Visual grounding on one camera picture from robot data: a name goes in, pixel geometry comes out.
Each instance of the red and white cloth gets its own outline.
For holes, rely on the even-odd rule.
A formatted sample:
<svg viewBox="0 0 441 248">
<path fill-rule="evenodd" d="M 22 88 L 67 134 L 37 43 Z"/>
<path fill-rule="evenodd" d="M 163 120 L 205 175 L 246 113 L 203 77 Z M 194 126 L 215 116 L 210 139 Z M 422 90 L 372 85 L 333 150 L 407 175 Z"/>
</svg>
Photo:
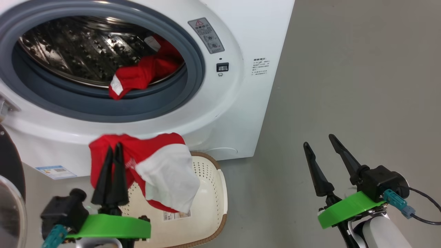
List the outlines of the red and white cloth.
<svg viewBox="0 0 441 248">
<path fill-rule="evenodd" d="M 141 58 L 136 66 L 119 68 L 109 87 L 109 96 L 121 99 L 134 89 L 145 89 L 149 83 L 174 73 L 183 63 L 176 48 L 161 36 L 154 34 L 145 39 L 147 45 L 157 53 Z"/>
<path fill-rule="evenodd" d="M 199 189 L 193 160 L 183 138 L 176 133 L 140 140 L 124 135 L 103 135 L 89 144 L 92 155 L 90 182 L 95 188 L 107 149 L 123 146 L 127 187 L 139 184 L 147 202 L 167 212 L 188 212 Z"/>
</svg>

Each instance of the concrete floor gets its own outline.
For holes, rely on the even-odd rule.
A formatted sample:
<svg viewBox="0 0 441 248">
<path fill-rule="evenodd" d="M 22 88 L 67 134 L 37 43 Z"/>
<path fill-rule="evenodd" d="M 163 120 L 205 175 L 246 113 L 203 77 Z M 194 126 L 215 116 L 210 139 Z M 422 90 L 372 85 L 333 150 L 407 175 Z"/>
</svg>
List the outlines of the concrete floor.
<svg viewBox="0 0 441 248">
<path fill-rule="evenodd" d="M 315 196 L 302 149 L 310 142 L 343 197 L 351 185 L 329 133 L 362 164 L 398 171 L 441 201 L 439 13 L 435 0 L 297 0 L 256 154 L 221 163 L 228 221 L 203 247 L 344 247 L 337 229 L 320 228 L 325 199 Z M 52 181 L 26 168 L 26 247 L 41 244 L 38 215 L 50 196 L 91 192 L 88 180 Z M 424 198 L 408 201 L 440 220 Z M 439 247 L 439 227 L 389 215 L 413 247 Z"/>
</svg>

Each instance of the laundry basket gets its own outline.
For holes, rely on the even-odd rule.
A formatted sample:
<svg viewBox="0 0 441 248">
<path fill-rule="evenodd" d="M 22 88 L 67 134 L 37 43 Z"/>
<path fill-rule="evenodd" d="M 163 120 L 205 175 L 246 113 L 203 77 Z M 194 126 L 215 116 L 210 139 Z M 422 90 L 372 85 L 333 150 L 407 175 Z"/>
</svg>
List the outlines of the laundry basket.
<svg viewBox="0 0 441 248">
<path fill-rule="evenodd" d="M 205 153 L 192 152 L 194 173 L 201 186 L 189 213 L 168 213 L 150 206 L 137 183 L 129 189 L 129 204 L 123 216 L 146 215 L 152 224 L 151 238 L 138 241 L 135 248 L 186 248 L 210 242 L 227 221 L 228 198 L 224 174 L 216 160 Z"/>
</svg>

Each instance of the red cloth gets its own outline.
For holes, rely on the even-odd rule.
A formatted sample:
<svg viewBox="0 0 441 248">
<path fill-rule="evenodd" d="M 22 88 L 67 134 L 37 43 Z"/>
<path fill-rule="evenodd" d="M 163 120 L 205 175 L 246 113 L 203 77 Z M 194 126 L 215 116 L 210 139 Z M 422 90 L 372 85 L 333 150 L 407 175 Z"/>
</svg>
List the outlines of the red cloth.
<svg viewBox="0 0 441 248">
<path fill-rule="evenodd" d="M 103 135 L 97 140 L 89 144 L 90 153 L 92 155 L 92 169 L 90 173 L 90 183 L 93 188 L 96 187 L 98 178 L 100 176 L 101 168 L 106 158 L 108 147 L 115 149 L 117 143 L 123 146 L 124 164 L 126 167 L 127 188 L 133 182 L 139 184 L 142 194 L 145 196 L 146 182 L 135 171 L 135 165 L 150 157 L 158 149 L 169 144 L 185 144 L 184 139 L 177 133 L 161 134 L 153 139 L 140 140 L 123 135 Z M 157 209 L 177 213 L 178 211 L 164 206 L 162 203 L 155 200 L 147 200 L 147 202 Z"/>
<path fill-rule="evenodd" d="M 136 66 L 121 67 L 116 71 L 109 87 L 109 95 L 114 100 L 121 99 L 131 90 L 147 88 L 149 83 L 174 73 L 183 63 L 180 53 L 170 42 L 157 34 L 153 37 L 161 45 L 156 54 L 143 57 Z M 122 85 L 121 93 L 114 89 L 115 77 Z"/>
</svg>

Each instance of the gray rubber gasket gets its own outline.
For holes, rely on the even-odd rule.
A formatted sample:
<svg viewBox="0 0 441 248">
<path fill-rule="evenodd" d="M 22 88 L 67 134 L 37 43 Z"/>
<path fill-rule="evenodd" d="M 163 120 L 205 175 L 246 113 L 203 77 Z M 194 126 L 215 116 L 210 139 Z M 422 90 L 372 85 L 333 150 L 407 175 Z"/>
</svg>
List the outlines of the gray rubber gasket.
<svg viewBox="0 0 441 248">
<path fill-rule="evenodd" d="M 158 33 L 181 53 L 186 70 L 128 99 L 114 101 L 102 92 L 78 92 L 50 83 L 14 49 L 19 36 L 40 23 L 65 16 L 112 16 Z M 39 0 L 17 5 L 0 16 L 0 77 L 14 92 L 48 111 L 95 122 L 132 122 L 155 118 L 185 104 L 196 94 L 205 74 L 202 53 L 193 38 L 166 16 L 124 0 Z"/>
</svg>

